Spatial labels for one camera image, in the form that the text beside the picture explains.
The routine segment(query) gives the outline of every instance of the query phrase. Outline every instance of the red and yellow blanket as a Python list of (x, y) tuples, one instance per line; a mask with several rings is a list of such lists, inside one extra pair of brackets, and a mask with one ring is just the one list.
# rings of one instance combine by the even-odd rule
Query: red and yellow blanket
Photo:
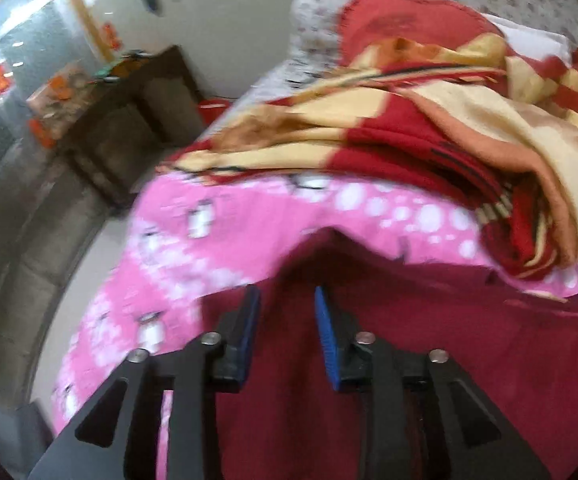
[(538, 279), (578, 260), (578, 53), (572, 69), (512, 54), (491, 33), (456, 50), (382, 40), (171, 167), (207, 184), (320, 170), (419, 186), (475, 211), (491, 255)]

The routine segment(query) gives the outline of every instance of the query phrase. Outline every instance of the red container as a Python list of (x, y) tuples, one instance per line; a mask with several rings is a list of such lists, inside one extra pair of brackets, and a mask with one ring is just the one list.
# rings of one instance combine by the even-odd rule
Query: red container
[(231, 101), (228, 99), (206, 99), (198, 105), (198, 111), (200, 112), (204, 124), (210, 126), (213, 121), (230, 108), (231, 104)]

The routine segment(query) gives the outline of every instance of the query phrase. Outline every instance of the white floor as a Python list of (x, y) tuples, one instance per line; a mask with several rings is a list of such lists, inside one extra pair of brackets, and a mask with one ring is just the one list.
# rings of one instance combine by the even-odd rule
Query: white floor
[(89, 247), (67, 288), (53, 318), (35, 373), (31, 398), (37, 399), (46, 415), (51, 413), (51, 391), (69, 340), (76, 331), (86, 306), (95, 296), (109, 271), (118, 263), (124, 247), (128, 221), (109, 220)]

